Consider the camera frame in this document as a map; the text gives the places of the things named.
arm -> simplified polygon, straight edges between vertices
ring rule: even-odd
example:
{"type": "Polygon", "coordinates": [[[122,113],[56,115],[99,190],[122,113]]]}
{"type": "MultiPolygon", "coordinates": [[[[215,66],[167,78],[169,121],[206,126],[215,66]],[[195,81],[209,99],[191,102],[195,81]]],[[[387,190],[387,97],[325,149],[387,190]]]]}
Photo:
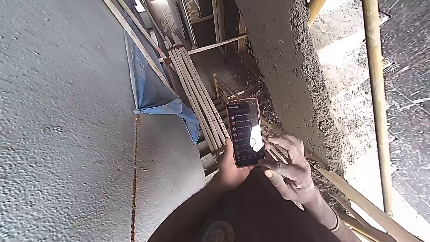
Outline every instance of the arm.
{"type": "Polygon", "coordinates": [[[224,154],[218,161],[219,171],[212,180],[196,194],[177,207],[155,230],[149,242],[188,241],[205,215],[231,190],[248,177],[250,168],[238,169],[233,158],[233,144],[226,138],[224,154]]]}
{"type": "Polygon", "coordinates": [[[290,164],[273,160],[260,160],[259,164],[266,168],[264,174],[286,200],[293,200],[303,205],[319,223],[331,230],[341,241],[359,242],[358,237],[339,219],[329,207],[315,187],[310,174],[310,165],[304,157],[303,142],[285,134],[271,135],[268,142],[277,144],[288,150],[290,164]]]}

phone case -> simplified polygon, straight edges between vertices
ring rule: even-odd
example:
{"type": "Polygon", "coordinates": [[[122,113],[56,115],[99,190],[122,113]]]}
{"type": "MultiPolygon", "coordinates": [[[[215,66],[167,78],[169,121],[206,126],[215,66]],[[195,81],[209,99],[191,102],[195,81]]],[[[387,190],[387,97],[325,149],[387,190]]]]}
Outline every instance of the phone case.
{"type": "MultiPolygon", "coordinates": [[[[261,127],[260,106],[258,105],[258,99],[256,97],[240,98],[240,99],[235,99],[235,100],[231,100],[231,101],[227,102],[225,104],[225,110],[227,112],[227,119],[228,119],[228,117],[230,117],[230,114],[228,113],[228,108],[227,108],[227,106],[228,106],[229,103],[231,103],[231,102],[237,102],[237,101],[241,101],[241,100],[248,100],[248,99],[254,99],[256,101],[256,103],[257,103],[258,122],[259,122],[260,127],[261,127]]],[[[228,131],[231,132],[230,121],[228,121],[228,131]]],[[[264,144],[263,129],[261,129],[261,140],[263,141],[263,144],[264,144]]],[[[266,152],[263,153],[263,157],[264,157],[264,159],[266,158],[266,152]]],[[[257,166],[257,164],[255,164],[255,165],[247,165],[247,166],[237,166],[236,156],[234,154],[233,154],[233,159],[234,159],[234,164],[236,165],[237,168],[257,166]]]]}

blue tarp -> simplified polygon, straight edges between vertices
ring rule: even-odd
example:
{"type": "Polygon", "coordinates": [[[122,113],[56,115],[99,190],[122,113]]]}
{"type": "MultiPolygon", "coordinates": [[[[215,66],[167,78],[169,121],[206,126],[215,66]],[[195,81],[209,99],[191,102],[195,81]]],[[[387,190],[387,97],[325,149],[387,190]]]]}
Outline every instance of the blue tarp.
{"type": "MultiPolygon", "coordinates": [[[[145,38],[145,36],[142,35],[142,33],[137,29],[126,13],[123,14],[123,16],[126,16],[127,22],[130,24],[139,40],[142,42],[146,51],[154,60],[159,70],[164,76],[166,76],[151,43],[145,38]]],[[[176,114],[183,119],[190,134],[191,140],[193,141],[194,145],[196,145],[200,136],[200,126],[195,114],[184,104],[182,100],[176,97],[175,94],[170,92],[163,85],[160,78],[149,66],[147,60],[144,58],[139,48],[134,44],[133,40],[128,35],[127,40],[129,42],[129,46],[133,48],[132,59],[138,105],[138,108],[134,111],[134,113],[148,113],[155,115],[176,114]]]]}

wrist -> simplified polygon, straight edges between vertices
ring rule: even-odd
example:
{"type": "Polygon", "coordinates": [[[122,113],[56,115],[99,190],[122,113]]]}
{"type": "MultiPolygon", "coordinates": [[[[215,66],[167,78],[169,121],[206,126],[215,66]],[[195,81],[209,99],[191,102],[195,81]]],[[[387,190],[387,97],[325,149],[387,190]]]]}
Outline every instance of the wrist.
{"type": "Polygon", "coordinates": [[[226,193],[234,189],[222,179],[222,176],[219,173],[216,173],[213,176],[212,180],[209,182],[209,185],[211,185],[215,190],[220,193],[226,193]]]}

smartphone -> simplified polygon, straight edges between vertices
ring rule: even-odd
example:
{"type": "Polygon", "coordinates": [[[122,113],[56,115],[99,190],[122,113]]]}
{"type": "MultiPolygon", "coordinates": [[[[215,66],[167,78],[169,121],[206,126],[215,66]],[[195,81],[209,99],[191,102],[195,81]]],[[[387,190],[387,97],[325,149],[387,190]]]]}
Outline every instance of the smartphone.
{"type": "Polygon", "coordinates": [[[244,98],[230,101],[226,104],[226,110],[236,166],[258,165],[258,160],[265,158],[258,100],[244,98]]]}

